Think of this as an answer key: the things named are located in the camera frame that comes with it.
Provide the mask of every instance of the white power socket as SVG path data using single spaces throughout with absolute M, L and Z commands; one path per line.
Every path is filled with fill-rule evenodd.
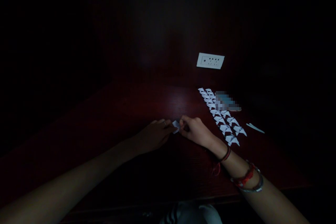
M 199 53 L 197 67 L 220 69 L 223 65 L 224 56 Z

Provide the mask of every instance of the bracelet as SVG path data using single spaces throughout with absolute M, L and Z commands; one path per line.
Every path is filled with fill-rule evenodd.
M 220 170 L 221 170 L 221 162 L 225 161 L 225 160 L 230 156 L 230 153 L 231 153 L 231 149 L 230 149 L 229 146 L 227 147 L 227 149 L 228 149 L 228 150 L 227 150 L 225 156 L 224 156 L 222 159 L 220 159 L 220 160 L 217 162 L 217 164 L 215 165 L 215 167 L 212 169 L 212 175 L 214 175 L 214 176 L 218 176 L 219 173 L 221 172 L 221 171 L 220 171 Z
M 223 161 L 225 161 L 230 156 L 230 153 L 231 153 L 230 146 L 228 146 L 227 149 L 228 150 L 227 150 L 225 156 L 221 160 L 219 160 L 219 163 L 222 163 Z
M 250 163 L 248 160 L 246 160 L 250 166 L 250 170 L 247 172 L 245 177 L 243 178 L 231 178 L 231 181 L 243 192 L 248 192 L 248 193 L 258 193 L 263 190 L 263 185 L 264 185 L 264 180 L 263 176 L 261 174 L 261 171 L 254 166 L 253 163 Z M 252 189 L 243 189 L 242 187 L 246 184 L 246 182 L 253 177 L 253 171 L 256 170 L 259 174 L 259 183 Z

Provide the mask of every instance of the wooden table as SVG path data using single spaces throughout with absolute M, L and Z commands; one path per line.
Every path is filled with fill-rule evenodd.
M 183 114 L 200 117 L 223 139 L 196 88 L 111 83 L 0 159 L 1 206 L 134 135 L 152 120 L 174 121 Z M 280 189 L 309 184 L 267 132 L 246 126 L 259 125 L 244 108 L 231 115 L 247 133 L 238 135 L 240 147 L 233 144 L 232 150 L 254 162 Z M 211 175 L 213 162 L 206 149 L 179 133 L 171 135 L 161 149 L 118 168 L 73 212 L 239 195 L 226 172 Z

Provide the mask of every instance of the red string bracelet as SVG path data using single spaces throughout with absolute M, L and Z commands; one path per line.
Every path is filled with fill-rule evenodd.
M 221 160 L 219 160 L 218 163 L 215 165 L 215 167 L 212 169 L 212 175 L 218 176 L 219 173 L 221 172 L 220 171 L 221 170 L 221 163 L 223 161 L 225 161 L 230 156 L 230 153 L 231 153 L 231 149 L 230 149 L 229 146 L 227 147 L 227 149 L 228 150 L 227 150 L 225 156 Z
M 246 173 L 246 175 L 242 178 L 231 178 L 231 181 L 239 188 L 244 187 L 244 185 L 253 177 L 254 172 L 254 164 L 249 163 L 250 169 Z

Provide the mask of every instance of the silver bracelet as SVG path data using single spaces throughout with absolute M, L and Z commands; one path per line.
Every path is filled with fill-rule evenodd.
M 255 170 L 258 172 L 259 174 L 259 183 L 258 185 L 256 185 L 255 187 L 253 187 L 252 189 L 243 189 L 243 188 L 239 188 L 241 191 L 244 191 L 244 192 L 248 192 L 248 193 L 258 193 L 258 192 L 261 192 L 263 190 L 263 185 L 264 185 L 264 180 L 263 180 L 263 176 L 261 174 L 261 171 L 255 166 L 254 167 Z

